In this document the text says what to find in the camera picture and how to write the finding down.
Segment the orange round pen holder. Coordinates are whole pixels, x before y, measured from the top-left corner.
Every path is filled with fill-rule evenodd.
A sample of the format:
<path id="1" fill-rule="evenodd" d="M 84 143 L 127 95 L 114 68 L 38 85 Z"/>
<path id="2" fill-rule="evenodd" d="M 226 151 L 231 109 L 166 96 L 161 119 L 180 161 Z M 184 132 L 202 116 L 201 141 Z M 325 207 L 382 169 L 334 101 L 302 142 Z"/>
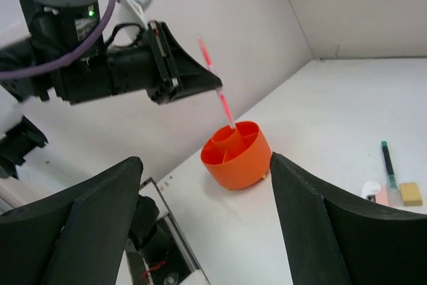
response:
<path id="1" fill-rule="evenodd" d="M 272 151 L 259 125 L 237 122 L 217 130 L 203 146 L 201 162 L 222 187 L 241 190 L 264 179 Z"/>

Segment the pink pen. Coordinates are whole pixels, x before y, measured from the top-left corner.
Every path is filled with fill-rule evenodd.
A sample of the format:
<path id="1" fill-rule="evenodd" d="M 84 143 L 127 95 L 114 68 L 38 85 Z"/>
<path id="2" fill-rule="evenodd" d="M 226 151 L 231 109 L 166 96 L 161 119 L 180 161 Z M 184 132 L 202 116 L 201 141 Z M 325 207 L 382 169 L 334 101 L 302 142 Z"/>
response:
<path id="1" fill-rule="evenodd" d="M 197 40 L 198 40 L 198 43 L 199 43 L 199 48 L 201 49 L 201 52 L 203 54 L 203 58 L 205 59 L 205 62 L 206 62 L 206 65 L 207 65 L 207 69 L 211 73 L 213 73 L 214 75 L 218 76 L 218 73 L 216 72 L 216 70 L 215 70 L 215 68 L 214 68 L 214 66 L 212 64 L 211 57 L 209 55 L 209 52 L 207 50 L 207 47 L 205 46 L 205 43 L 204 43 L 203 39 L 201 38 L 201 35 L 197 36 Z M 227 117 L 229 127 L 231 129 L 235 129 L 236 128 L 236 124 L 235 124 L 234 117 L 232 115 L 232 111 L 230 109 L 230 106 L 229 106 L 229 104 L 227 102 L 227 99 L 226 99 L 223 87 L 222 86 L 217 87 L 216 88 L 216 93 L 217 93 L 217 95 L 218 95 L 218 97 L 219 97 L 219 99 L 221 101 L 221 105 L 222 105 L 223 111 L 224 111 L 224 113 L 225 113 L 225 115 Z"/>

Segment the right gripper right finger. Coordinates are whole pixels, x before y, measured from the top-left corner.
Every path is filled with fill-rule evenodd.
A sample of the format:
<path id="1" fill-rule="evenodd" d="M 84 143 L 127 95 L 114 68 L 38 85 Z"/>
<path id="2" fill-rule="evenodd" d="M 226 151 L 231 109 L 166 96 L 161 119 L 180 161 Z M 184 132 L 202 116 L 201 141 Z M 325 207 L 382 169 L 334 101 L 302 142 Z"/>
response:
<path id="1" fill-rule="evenodd" d="M 270 172 L 294 284 L 425 284 L 426 216 L 351 194 L 273 154 Z"/>

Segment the yellow eraser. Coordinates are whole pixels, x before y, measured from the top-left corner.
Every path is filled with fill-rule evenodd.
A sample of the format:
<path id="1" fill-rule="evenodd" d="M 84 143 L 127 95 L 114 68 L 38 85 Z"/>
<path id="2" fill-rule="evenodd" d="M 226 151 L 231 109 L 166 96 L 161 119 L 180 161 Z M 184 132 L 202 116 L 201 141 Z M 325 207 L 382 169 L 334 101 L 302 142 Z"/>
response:
<path id="1" fill-rule="evenodd" d="M 400 184 L 402 202 L 406 207 L 422 206 L 422 194 L 415 182 Z"/>

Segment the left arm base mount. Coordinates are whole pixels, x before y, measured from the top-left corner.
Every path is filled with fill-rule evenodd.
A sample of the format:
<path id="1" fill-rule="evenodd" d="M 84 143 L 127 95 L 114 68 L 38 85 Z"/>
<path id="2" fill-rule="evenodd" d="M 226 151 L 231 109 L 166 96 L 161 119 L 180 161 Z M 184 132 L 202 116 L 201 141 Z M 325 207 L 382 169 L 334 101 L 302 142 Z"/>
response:
<path id="1" fill-rule="evenodd" d="M 140 186 L 125 253 L 133 284 L 209 284 L 151 178 Z"/>

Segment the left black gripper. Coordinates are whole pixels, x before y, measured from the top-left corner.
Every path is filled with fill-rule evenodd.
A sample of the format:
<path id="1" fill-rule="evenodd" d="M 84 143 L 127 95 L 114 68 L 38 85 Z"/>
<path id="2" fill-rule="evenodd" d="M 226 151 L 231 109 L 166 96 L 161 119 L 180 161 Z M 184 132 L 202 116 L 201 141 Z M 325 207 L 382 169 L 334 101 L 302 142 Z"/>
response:
<path id="1" fill-rule="evenodd" d="M 57 61 L 79 50 L 103 19 L 98 0 L 19 0 L 29 36 L 18 42 L 18 67 Z M 18 100 L 49 98 L 48 90 L 71 104 L 146 90 L 157 104 L 177 101 L 222 86 L 198 63 L 162 21 L 147 29 L 121 23 L 110 37 L 93 38 L 77 57 L 51 71 L 18 80 Z"/>

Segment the green pen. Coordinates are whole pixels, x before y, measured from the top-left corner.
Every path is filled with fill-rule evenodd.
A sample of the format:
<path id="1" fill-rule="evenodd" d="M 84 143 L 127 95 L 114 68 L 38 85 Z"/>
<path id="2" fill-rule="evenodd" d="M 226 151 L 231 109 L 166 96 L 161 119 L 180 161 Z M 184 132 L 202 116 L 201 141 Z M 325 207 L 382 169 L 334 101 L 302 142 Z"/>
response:
<path id="1" fill-rule="evenodd" d="M 396 176 L 394 173 L 394 168 L 392 165 L 392 160 L 390 156 L 390 150 L 388 148 L 388 144 L 386 141 L 381 142 L 381 148 L 384 158 L 384 165 L 386 168 L 386 174 L 388 177 L 388 195 L 389 195 L 389 202 L 393 204 L 397 204 L 400 201 L 400 190 L 398 188 L 398 184 L 396 182 Z"/>

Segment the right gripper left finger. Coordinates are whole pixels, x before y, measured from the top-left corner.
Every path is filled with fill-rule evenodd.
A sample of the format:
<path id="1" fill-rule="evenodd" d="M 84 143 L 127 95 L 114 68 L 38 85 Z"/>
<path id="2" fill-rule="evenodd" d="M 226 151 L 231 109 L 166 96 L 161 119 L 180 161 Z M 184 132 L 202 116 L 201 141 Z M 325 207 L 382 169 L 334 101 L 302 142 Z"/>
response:
<path id="1" fill-rule="evenodd" d="M 143 164 L 130 157 L 1 215 L 2 284 L 115 284 Z"/>

